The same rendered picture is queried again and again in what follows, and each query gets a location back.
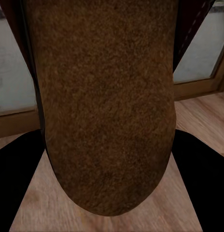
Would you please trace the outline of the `sandal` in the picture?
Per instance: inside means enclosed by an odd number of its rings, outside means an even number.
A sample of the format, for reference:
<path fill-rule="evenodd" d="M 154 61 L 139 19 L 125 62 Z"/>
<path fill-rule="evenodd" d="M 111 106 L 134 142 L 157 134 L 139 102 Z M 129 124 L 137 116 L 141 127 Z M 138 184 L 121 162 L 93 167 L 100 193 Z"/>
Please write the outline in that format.
<path fill-rule="evenodd" d="M 67 196 L 120 216 L 172 151 L 173 73 L 216 0 L 0 0 L 32 76 L 45 150 Z"/>

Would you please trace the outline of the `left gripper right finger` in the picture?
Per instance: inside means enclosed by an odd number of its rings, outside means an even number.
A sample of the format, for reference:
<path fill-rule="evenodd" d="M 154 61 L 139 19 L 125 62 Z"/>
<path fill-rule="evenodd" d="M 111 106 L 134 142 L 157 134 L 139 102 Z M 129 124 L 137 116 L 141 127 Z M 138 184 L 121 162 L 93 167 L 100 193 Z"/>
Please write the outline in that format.
<path fill-rule="evenodd" d="M 177 129 L 172 153 L 203 232 L 224 232 L 224 157 Z"/>

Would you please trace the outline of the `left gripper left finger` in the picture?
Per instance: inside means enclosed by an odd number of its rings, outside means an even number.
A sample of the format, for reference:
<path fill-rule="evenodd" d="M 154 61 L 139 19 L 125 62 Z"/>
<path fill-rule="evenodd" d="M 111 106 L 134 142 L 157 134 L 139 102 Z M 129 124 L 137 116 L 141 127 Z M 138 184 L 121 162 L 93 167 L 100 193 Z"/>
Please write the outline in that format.
<path fill-rule="evenodd" d="M 44 150 L 41 129 L 0 150 L 0 232 L 9 232 Z"/>

